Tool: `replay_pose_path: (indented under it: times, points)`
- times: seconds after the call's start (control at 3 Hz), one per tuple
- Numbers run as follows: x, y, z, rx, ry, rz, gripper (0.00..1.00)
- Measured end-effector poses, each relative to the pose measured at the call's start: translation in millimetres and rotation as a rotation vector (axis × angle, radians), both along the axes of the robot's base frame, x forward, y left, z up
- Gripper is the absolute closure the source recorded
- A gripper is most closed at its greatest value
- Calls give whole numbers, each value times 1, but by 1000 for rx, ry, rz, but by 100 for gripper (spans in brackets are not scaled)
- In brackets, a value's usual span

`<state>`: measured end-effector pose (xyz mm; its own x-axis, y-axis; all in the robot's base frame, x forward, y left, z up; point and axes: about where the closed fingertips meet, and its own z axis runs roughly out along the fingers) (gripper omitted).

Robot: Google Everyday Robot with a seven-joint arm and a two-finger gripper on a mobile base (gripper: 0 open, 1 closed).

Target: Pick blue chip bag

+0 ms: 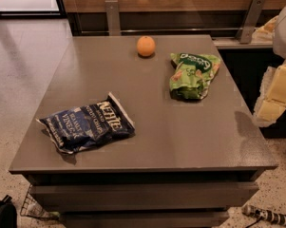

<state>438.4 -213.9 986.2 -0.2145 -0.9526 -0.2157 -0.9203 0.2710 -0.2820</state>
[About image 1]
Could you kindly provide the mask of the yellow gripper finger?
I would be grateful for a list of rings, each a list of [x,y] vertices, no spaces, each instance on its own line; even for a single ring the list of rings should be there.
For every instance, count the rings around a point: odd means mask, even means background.
[[[267,68],[259,92],[254,107],[254,124],[258,127],[268,127],[275,124],[286,110],[286,63]]]
[[[276,27],[276,21],[278,16],[273,17],[268,22],[266,22],[263,26],[256,29],[252,35],[254,40],[264,40],[271,41],[273,38],[273,33]]]

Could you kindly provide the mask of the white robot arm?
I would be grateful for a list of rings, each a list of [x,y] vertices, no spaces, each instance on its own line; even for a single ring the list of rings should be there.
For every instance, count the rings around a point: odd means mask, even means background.
[[[286,6],[262,29],[272,32],[273,52],[284,59],[283,64],[277,68],[267,67],[254,107],[254,124],[268,127],[275,124],[286,110]]]

